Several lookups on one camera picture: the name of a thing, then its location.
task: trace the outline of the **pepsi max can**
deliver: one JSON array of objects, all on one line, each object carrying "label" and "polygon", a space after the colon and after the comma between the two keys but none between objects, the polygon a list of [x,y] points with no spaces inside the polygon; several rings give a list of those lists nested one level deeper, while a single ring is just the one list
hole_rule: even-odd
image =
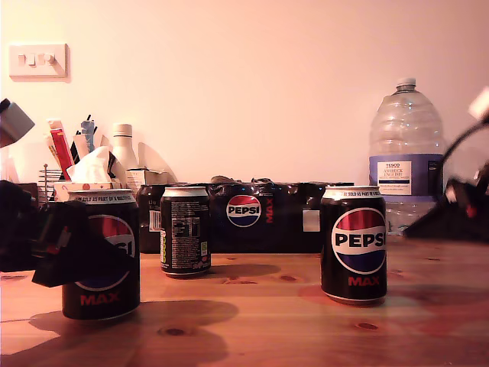
[{"label": "pepsi max can", "polygon": [[70,200],[86,204],[94,233],[103,235],[137,261],[129,271],[63,285],[63,315],[77,320],[104,320],[135,310],[140,303],[139,221],[131,190],[72,191]]},{"label": "pepsi max can", "polygon": [[161,197],[161,269],[181,277],[208,271],[209,196],[205,187],[167,187]]},{"label": "pepsi max can", "polygon": [[385,201],[376,186],[327,187],[321,200],[321,288],[347,304],[387,293]]}]

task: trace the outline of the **wood grain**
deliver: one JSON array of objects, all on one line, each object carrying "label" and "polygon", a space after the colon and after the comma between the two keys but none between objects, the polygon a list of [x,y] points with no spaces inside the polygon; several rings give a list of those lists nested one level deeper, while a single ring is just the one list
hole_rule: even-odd
[{"label": "wood grain", "polygon": [[489,248],[390,241],[379,307],[337,304],[318,255],[214,255],[196,279],[141,256],[132,314],[79,322],[61,289],[2,274],[2,367],[489,365]]}]

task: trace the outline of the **large water bottle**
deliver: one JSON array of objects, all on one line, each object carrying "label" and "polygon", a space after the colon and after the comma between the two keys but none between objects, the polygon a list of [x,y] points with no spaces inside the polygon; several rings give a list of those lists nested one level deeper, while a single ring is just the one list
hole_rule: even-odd
[{"label": "large water bottle", "polygon": [[415,78],[399,80],[384,97],[371,126],[370,184],[387,204],[388,232],[400,235],[433,206],[433,180],[442,158],[442,120],[433,104],[416,90]]}]

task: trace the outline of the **pepsi multipack packaging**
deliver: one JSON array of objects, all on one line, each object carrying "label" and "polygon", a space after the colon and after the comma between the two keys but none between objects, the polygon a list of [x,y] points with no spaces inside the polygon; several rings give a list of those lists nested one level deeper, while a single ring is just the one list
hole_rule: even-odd
[{"label": "pepsi multipack packaging", "polygon": [[352,183],[274,183],[268,179],[211,183],[212,251],[321,252],[321,198],[327,186]]}]

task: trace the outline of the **tissue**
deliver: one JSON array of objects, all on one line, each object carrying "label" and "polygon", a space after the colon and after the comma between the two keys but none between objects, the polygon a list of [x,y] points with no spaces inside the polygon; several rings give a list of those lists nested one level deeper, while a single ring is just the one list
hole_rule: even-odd
[{"label": "tissue", "polygon": [[73,184],[101,184],[111,182],[107,169],[108,147],[99,147],[67,171]]}]

